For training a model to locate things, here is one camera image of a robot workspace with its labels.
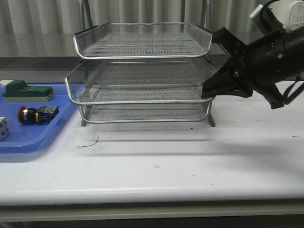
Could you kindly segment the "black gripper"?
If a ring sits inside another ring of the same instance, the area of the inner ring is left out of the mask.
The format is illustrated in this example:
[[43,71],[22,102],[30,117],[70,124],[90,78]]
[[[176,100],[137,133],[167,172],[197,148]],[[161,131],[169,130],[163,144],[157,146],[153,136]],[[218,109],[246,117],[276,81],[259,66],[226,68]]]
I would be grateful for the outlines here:
[[202,85],[201,98],[233,95],[248,98],[256,91],[272,109],[285,105],[276,83],[291,77],[291,33],[275,31],[249,45],[225,27],[213,32],[212,43],[228,56],[226,63]]

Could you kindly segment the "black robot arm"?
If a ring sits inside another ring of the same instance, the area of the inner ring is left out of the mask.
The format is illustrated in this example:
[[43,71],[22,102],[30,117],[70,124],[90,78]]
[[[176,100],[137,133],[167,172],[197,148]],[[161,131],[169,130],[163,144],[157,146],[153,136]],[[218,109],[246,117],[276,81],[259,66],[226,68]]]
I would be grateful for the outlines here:
[[251,18],[263,37],[246,45],[225,27],[213,33],[217,43],[228,55],[227,62],[202,86],[202,98],[217,95],[251,97],[256,91],[277,109],[290,104],[304,90],[289,86],[283,94],[276,83],[304,76],[304,27],[287,29],[276,18],[267,2],[255,9]]

